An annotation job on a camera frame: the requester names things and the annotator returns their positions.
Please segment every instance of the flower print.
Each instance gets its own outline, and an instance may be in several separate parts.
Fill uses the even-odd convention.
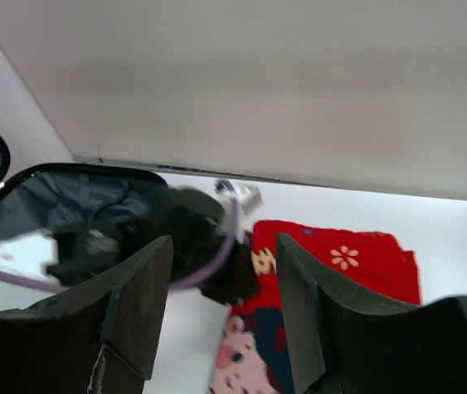
[[[353,265],[354,267],[359,267],[359,261],[354,259],[355,256],[359,254],[357,250],[350,250],[348,249],[348,246],[341,246],[340,250],[335,250],[332,249],[330,254],[333,257],[332,263],[334,264],[340,264],[341,269],[347,270],[349,265]]]

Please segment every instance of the pink cartoon face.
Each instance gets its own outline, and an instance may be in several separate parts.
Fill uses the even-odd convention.
[[[260,358],[251,332],[243,332],[238,316],[227,321],[215,362],[210,394],[278,394],[270,386],[266,364]]]

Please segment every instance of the white plastic part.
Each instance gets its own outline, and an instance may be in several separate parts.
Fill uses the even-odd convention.
[[[235,187],[235,192],[227,189],[221,189],[217,192],[217,201],[223,206],[225,211],[219,227],[221,232],[224,233],[231,227],[231,220],[233,219],[231,198],[235,196],[240,205],[239,226],[236,236],[239,242],[244,242],[245,222],[262,205],[263,199],[257,186],[233,184],[233,187]]]

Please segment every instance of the red fabric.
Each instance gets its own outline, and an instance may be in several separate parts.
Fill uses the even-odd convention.
[[[257,222],[251,259],[261,289],[231,309],[208,394],[294,394],[276,275],[277,234],[281,232],[292,236],[320,263],[361,285],[421,304],[414,253],[403,250],[392,235]]]
[[[414,305],[421,305],[419,272],[412,251],[403,250],[394,236],[383,232],[353,232],[308,227],[293,222],[263,220],[254,225],[252,261],[260,273],[261,291],[231,314],[253,313],[255,309],[281,308],[277,275],[273,268],[276,258],[277,234],[284,232],[305,247],[319,261],[343,273],[367,288]],[[358,262],[347,269],[334,259],[348,258]]]

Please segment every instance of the white surface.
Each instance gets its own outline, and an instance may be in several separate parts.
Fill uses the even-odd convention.
[[[7,176],[71,154],[0,50],[0,135],[11,151]]]
[[[0,0],[74,154],[467,197],[465,0]]]
[[[57,260],[55,243],[39,233],[0,243],[0,271],[32,279],[51,281],[43,274],[46,263]],[[43,291],[25,289],[0,282],[0,310],[27,308],[49,297]]]
[[[161,175],[174,186],[210,194],[214,190],[213,178]],[[256,186],[263,206],[247,227],[259,219],[278,218],[316,227],[390,232],[404,249],[416,253],[425,303],[467,294],[467,202],[273,183]],[[26,258],[34,261],[30,254]],[[20,270],[29,267],[38,275],[31,263],[16,265]],[[0,309],[27,306],[42,296],[7,285],[0,291]],[[226,308],[197,291],[170,295],[153,380],[146,383],[145,392],[204,394],[226,315]]]

